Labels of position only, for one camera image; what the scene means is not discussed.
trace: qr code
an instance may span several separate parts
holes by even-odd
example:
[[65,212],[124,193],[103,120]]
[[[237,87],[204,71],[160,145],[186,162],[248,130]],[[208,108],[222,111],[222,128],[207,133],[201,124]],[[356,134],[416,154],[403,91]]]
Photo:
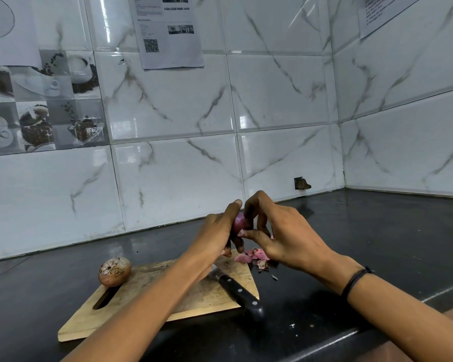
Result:
[[159,53],[158,40],[157,39],[145,39],[144,46],[146,47],[146,52],[156,52]]

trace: left hand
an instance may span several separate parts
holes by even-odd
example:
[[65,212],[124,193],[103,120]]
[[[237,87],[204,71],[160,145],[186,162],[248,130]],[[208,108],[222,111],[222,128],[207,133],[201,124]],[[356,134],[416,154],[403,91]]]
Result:
[[242,201],[237,199],[228,205],[223,215],[206,216],[205,223],[201,225],[193,243],[185,253],[185,255],[201,257],[205,260],[207,266],[198,280],[208,275],[211,265],[220,255],[231,257],[230,239],[233,240],[238,252],[243,252],[243,239],[236,235],[232,236],[230,233],[240,208],[242,208]]

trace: black knife handle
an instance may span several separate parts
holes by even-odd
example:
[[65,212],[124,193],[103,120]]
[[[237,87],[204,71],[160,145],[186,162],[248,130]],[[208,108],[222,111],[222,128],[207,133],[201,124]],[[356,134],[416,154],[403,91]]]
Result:
[[250,313],[254,321],[259,322],[263,319],[264,311],[262,304],[244,286],[226,274],[220,277],[218,283],[236,303]]

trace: cutting board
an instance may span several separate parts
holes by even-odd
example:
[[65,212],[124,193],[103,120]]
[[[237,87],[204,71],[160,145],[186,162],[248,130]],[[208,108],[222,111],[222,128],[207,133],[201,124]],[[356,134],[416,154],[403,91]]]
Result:
[[[248,265],[233,261],[238,253],[236,250],[233,250],[232,253],[233,256],[231,258],[219,257],[215,264],[226,274],[237,280],[251,294],[259,298],[258,290]],[[91,335],[94,330],[104,324],[117,311],[121,310],[136,295],[144,292],[174,262],[175,260],[170,260],[134,267],[129,279],[119,289],[107,288],[101,285],[68,322],[60,328],[58,333],[59,341],[65,342],[86,338]],[[111,292],[116,290],[117,292],[110,298]],[[167,321],[190,318],[237,307],[240,306],[228,296],[217,281],[205,278],[190,289]]]

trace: countertop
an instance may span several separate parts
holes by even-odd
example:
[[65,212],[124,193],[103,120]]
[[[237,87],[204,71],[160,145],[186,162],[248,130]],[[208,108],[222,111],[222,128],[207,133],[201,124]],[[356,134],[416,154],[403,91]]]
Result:
[[[341,190],[283,202],[325,242],[441,312],[453,308],[453,199]],[[0,261],[0,361],[58,361],[79,341],[57,331],[98,287],[112,256],[133,265],[177,258],[202,220]],[[167,323],[146,360],[352,360],[386,338],[307,274],[282,265],[253,275],[266,309]],[[271,275],[278,277],[275,281]]]

